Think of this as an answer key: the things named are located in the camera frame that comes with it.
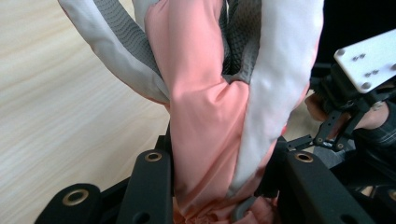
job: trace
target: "silver metal plate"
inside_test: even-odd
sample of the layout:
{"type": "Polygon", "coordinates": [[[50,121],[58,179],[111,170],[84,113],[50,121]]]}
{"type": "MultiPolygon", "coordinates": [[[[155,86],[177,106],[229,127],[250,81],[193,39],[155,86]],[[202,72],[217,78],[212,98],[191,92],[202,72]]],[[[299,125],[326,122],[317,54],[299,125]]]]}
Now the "silver metal plate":
{"type": "Polygon", "coordinates": [[[339,49],[334,59],[360,93],[396,76],[396,29],[339,49]]]}

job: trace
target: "human hand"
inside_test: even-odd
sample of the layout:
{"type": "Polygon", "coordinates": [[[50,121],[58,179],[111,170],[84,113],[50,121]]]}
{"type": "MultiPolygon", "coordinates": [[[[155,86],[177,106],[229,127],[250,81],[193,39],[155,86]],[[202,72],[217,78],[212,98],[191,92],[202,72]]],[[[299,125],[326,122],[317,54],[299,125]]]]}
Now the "human hand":
{"type": "MultiPolygon", "coordinates": [[[[311,117],[317,121],[325,121],[329,115],[323,110],[324,99],[317,94],[312,94],[305,99],[305,104],[311,117]]],[[[356,129],[372,130],[379,128],[385,123],[389,115],[389,108],[386,103],[380,106],[377,110],[370,109],[364,114],[361,121],[356,125],[356,129]]],[[[329,133],[328,138],[332,139],[340,130],[346,125],[347,121],[351,118],[349,113],[343,113],[339,120],[336,121],[333,129],[329,133]]]]}

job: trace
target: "pink and white jacket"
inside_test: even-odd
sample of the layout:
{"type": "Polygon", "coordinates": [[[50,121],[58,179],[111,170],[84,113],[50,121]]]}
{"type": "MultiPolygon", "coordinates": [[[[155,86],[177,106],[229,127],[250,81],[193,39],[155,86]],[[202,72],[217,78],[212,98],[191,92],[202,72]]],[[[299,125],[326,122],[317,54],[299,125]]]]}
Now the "pink and white jacket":
{"type": "MultiPolygon", "coordinates": [[[[59,0],[105,66],[170,113],[175,223],[231,223],[303,99],[323,0],[59,0]]],[[[236,223],[278,222],[258,198],[236,223]]]]}

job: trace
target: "brass grommet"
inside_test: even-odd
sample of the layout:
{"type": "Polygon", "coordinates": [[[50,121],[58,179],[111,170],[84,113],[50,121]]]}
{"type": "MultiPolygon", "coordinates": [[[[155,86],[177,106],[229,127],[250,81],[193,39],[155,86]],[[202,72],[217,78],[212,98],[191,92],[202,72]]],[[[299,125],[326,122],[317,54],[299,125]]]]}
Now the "brass grommet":
{"type": "Polygon", "coordinates": [[[314,158],[312,158],[310,155],[305,154],[305,153],[296,153],[294,155],[294,157],[298,160],[298,161],[303,161],[303,162],[312,162],[314,161],[314,158]]]}
{"type": "Polygon", "coordinates": [[[396,202],[396,189],[388,190],[389,197],[396,202]]]}
{"type": "Polygon", "coordinates": [[[84,202],[88,198],[89,194],[90,193],[85,189],[75,189],[75,190],[68,192],[64,196],[62,203],[66,206],[74,206],[74,205],[84,202]],[[73,196],[74,194],[80,194],[80,195],[76,199],[71,199],[71,196],[73,196]]]}
{"type": "Polygon", "coordinates": [[[158,152],[151,152],[146,155],[145,160],[146,161],[158,161],[163,157],[161,153],[158,152]]]}

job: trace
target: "light wood surface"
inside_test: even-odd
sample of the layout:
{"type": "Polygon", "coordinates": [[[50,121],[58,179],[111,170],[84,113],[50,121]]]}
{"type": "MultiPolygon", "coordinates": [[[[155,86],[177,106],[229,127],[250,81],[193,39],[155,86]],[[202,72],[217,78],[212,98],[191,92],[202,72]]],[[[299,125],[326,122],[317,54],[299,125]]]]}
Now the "light wood surface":
{"type": "MultiPolygon", "coordinates": [[[[65,187],[127,177],[169,116],[108,72],[56,0],[0,10],[0,223],[33,223],[65,187]]],[[[288,139],[317,128],[304,105],[289,125],[288,139]]]]}

